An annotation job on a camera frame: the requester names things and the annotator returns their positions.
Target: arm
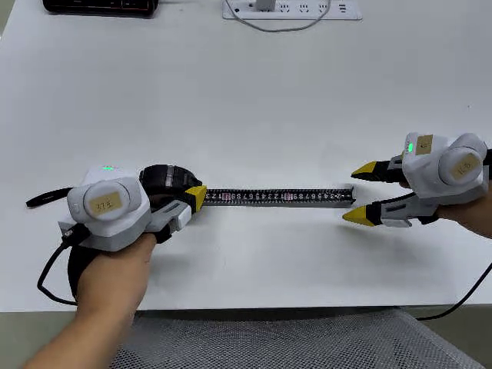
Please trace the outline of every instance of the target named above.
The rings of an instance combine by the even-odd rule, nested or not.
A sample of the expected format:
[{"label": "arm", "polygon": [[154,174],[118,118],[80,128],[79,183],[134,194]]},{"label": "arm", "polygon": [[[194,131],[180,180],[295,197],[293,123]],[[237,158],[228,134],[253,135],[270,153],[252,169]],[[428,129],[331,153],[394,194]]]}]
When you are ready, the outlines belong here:
[{"label": "arm", "polygon": [[122,251],[97,256],[78,282],[74,320],[25,368],[108,367],[144,297],[155,242],[143,234]]}]

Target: black cable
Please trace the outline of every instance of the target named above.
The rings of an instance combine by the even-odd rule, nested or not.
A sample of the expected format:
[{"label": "black cable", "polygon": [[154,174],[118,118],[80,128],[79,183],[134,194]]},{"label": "black cable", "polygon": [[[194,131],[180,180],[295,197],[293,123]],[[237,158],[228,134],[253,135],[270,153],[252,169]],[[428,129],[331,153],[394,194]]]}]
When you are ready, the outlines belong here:
[{"label": "black cable", "polygon": [[440,314],[431,315],[430,317],[418,317],[417,320],[418,321],[432,321],[433,319],[439,319],[440,317],[445,317],[446,315],[451,314],[453,311],[458,309],[462,304],[464,304],[464,302],[466,300],[468,300],[468,298],[470,298],[470,296],[475,292],[475,290],[478,288],[478,286],[480,286],[480,284],[488,276],[488,274],[490,273],[491,270],[492,270],[492,263],[490,263],[490,265],[487,267],[487,269],[485,269],[485,272],[482,273],[482,275],[477,279],[474,286],[468,291],[468,293],[465,294],[464,297],[461,300],[459,300],[455,305],[453,305],[452,307],[450,307],[449,309],[447,309],[446,311],[444,311]]},{"label": "black cable", "polygon": [[58,259],[58,256],[60,256],[60,254],[64,250],[66,250],[71,246],[78,247],[80,243],[83,242],[90,235],[91,232],[88,230],[88,228],[85,227],[83,224],[79,224],[79,223],[74,225],[72,228],[70,228],[62,235],[61,237],[62,241],[60,246],[58,246],[55,252],[53,252],[52,256],[48,259],[38,279],[38,289],[50,300],[53,300],[54,302],[59,302],[61,304],[77,306],[76,301],[69,301],[54,296],[45,286],[43,286],[43,283],[45,282],[46,276],[48,275],[49,271],[52,269],[52,266],[55,263],[56,259]]},{"label": "black cable", "polygon": [[54,302],[59,302],[61,304],[66,304],[66,305],[77,306],[77,302],[65,300],[63,298],[58,298],[58,297],[54,296],[45,286],[43,286],[43,283],[45,282],[46,276],[48,275],[49,271],[52,269],[52,266],[55,263],[56,259],[58,259],[58,256],[60,256],[60,254],[69,247],[70,247],[70,244],[67,244],[66,242],[63,241],[60,244],[60,246],[58,246],[58,248],[55,250],[55,252],[53,252],[52,256],[46,262],[46,265],[43,268],[41,275],[39,276],[38,289],[43,294],[45,294],[49,299],[53,300]]},{"label": "black cable", "polygon": [[71,189],[72,187],[68,187],[46,192],[44,194],[36,196],[35,198],[32,198],[31,200],[26,201],[25,204],[28,208],[36,208],[49,202],[59,200],[60,198],[66,198]]}]

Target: label sticker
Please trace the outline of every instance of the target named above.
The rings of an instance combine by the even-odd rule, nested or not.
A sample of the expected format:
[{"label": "label sticker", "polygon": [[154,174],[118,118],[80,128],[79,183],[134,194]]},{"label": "label sticker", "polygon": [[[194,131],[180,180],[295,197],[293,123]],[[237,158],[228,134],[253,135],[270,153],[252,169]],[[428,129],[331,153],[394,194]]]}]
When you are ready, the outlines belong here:
[{"label": "label sticker", "polygon": [[467,175],[471,171],[473,171],[480,164],[480,160],[478,158],[469,153],[466,154],[458,163],[453,166],[451,169],[451,175],[454,179],[459,181],[463,176]]},{"label": "label sticker", "polygon": [[417,138],[417,147],[415,148],[415,155],[430,154],[432,150],[432,137],[433,135],[419,136]]},{"label": "label sticker", "polygon": [[121,204],[120,194],[115,191],[111,194],[104,194],[98,198],[89,201],[89,207],[94,215],[102,215],[123,206]]}]

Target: white table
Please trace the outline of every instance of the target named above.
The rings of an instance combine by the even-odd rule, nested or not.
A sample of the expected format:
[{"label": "white table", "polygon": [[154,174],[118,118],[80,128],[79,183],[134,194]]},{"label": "white table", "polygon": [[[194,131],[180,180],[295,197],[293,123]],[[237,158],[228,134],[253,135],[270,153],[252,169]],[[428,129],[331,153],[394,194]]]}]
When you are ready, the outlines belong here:
[{"label": "white table", "polygon": [[[492,144],[492,3],[361,1],[362,22],[266,35],[218,0],[153,19],[49,15],[18,0],[0,42],[0,311],[36,290],[63,201],[94,164],[191,169],[210,187],[330,187],[409,131]],[[404,193],[357,182],[358,204]],[[343,209],[206,208],[158,247],[144,309],[449,304],[492,260],[449,221],[363,228]],[[67,255],[47,280],[69,296]],[[470,299],[492,303],[492,278]]]}]

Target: black device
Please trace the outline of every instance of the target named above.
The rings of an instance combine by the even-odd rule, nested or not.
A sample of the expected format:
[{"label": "black device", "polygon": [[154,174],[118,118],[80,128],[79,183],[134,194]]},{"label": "black device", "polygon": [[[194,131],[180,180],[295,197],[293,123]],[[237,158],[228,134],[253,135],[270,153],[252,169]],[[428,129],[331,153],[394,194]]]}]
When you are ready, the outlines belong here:
[{"label": "black device", "polygon": [[158,0],[43,0],[49,12],[152,15]]}]

